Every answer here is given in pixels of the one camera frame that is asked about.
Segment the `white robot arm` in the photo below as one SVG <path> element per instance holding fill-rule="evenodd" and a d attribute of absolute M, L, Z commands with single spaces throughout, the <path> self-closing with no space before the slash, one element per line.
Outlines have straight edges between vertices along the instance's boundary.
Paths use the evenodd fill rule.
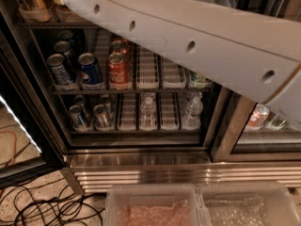
<path fill-rule="evenodd" d="M 194 0 L 62 0 L 301 127 L 301 24 Z"/>

